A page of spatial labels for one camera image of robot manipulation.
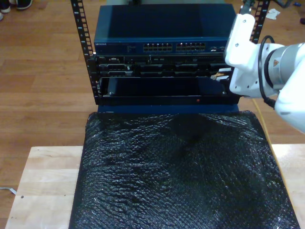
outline black cable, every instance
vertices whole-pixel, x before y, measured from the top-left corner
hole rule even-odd
[[[258,52],[258,82],[259,82],[259,90],[261,92],[262,98],[264,99],[264,102],[274,109],[275,108],[275,100],[266,96],[265,91],[264,91],[264,86],[263,86],[262,52],[263,52],[264,45],[265,45],[265,43],[268,39],[270,39],[271,43],[274,43],[273,37],[270,36],[270,35],[267,35],[263,38],[261,46],[259,47],[259,52]]]

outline robot arm mount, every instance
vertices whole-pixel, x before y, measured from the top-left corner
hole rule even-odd
[[[235,18],[224,53],[234,67],[230,91],[261,98],[258,56],[261,44],[250,42],[255,19],[250,14]],[[295,128],[305,132],[305,43],[283,46],[268,43],[262,49],[262,85],[266,96],[278,94],[275,111]]]

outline blue device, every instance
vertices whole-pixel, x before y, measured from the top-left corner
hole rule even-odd
[[[235,19],[231,4],[101,6],[97,55],[223,52]]]

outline black bubble wrap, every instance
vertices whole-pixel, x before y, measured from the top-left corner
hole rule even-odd
[[[299,225],[253,113],[93,113],[69,228]]]

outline shoe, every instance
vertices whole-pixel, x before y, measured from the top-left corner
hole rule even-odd
[[[25,10],[32,5],[33,0],[16,0],[16,3],[18,10]]]
[[[0,11],[1,11],[1,13],[10,12],[10,2],[9,2],[9,0],[1,0],[0,1]]]
[[[9,2],[10,2],[10,4],[13,5],[13,6],[14,6],[14,5],[17,5],[16,0],[9,0]]]

